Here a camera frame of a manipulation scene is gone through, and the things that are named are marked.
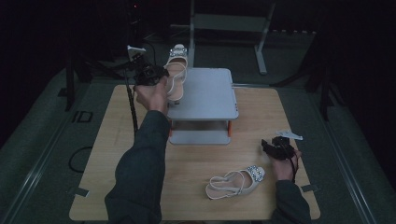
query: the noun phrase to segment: person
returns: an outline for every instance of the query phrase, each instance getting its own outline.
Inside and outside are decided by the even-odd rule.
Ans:
[[[136,101],[147,115],[136,133],[134,145],[117,165],[116,185],[105,197],[109,224],[160,223],[160,207],[165,173],[165,148],[170,131],[167,115],[166,78],[156,86],[136,86]],[[292,158],[297,165],[301,152]],[[271,158],[276,177],[277,207],[274,223],[310,223],[309,205],[292,183],[289,161]]]

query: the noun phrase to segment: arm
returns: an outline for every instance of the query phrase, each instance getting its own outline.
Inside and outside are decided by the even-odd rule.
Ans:
[[[311,223],[309,205],[300,189],[289,180],[276,182],[276,210],[273,223]]]
[[[279,224],[311,223],[309,204],[300,192],[299,187],[291,180],[293,170],[297,172],[298,159],[302,152],[294,151],[295,156],[289,160],[279,161],[269,156],[276,178],[276,210],[272,215],[272,222]]]
[[[105,197],[108,223],[159,223],[170,124],[151,110],[136,133],[134,146],[121,157],[116,185]]]

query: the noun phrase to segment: rhinestone strap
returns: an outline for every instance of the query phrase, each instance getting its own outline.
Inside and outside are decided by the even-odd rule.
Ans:
[[[261,182],[263,180],[262,172],[259,170],[257,166],[255,165],[249,166],[247,170],[250,172],[254,181]]]
[[[182,56],[187,57],[187,49],[186,48],[172,48],[169,52],[171,57]]]

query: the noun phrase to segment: high heel sandal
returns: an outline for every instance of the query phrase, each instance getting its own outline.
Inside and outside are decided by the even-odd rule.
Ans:
[[[169,59],[164,68],[169,77],[166,83],[167,98],[178,104],[183,97],[183,83],[187,76],[187,49],[183,45],[175,45],[169,52]]]
[[[255,165],[249,166],[245,170],[232,171],[224,177],[214,176],[206,186],[207,197],[222,199],[249,194],[257,188],[264,176],[264,169]]]

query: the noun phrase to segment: wooden table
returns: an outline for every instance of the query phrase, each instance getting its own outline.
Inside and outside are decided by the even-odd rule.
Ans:
[[[161,207],[163,220],[264,220],[276,207],[275,180],[261,140],[270,141],[275,131],[290,126],[279,96],[272,89],[235,88],[239,118],[233,121],[231,143],[224,146],[176,146],[168,143]],[[138,121],[145,109],[136,104]],[[107,220],[105,196],[115,185],[114,171],[122,154],[134,142],[133,123],[126,88],[117,86],[94,143],[79,187],[90,193],[76,195],[70,210],[73,220]],[[299,160],[298,186],[309,185]],[[249,195],[209,200],[205,186],[214,175],[225,175],[250,165],[264,168],[266,175]],[[312,191],[304,192],[311,217],[320,216]]]

